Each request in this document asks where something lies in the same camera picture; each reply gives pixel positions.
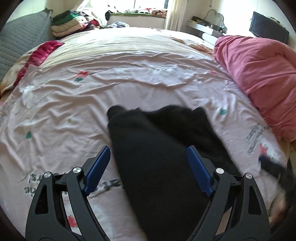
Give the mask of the right hand thumb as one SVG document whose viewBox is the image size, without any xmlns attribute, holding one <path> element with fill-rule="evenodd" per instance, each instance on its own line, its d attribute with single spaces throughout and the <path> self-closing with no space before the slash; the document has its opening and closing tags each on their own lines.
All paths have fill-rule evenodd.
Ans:
<svg viewBox="0 0 296 241">
<path fill-rule="evenodd" d="M 277 193 L 268 210 L 269 225 L 271 228 L 276 228 L 281 225 L 287 216 L 287 197 L 284 191 Z"/>
</svg>

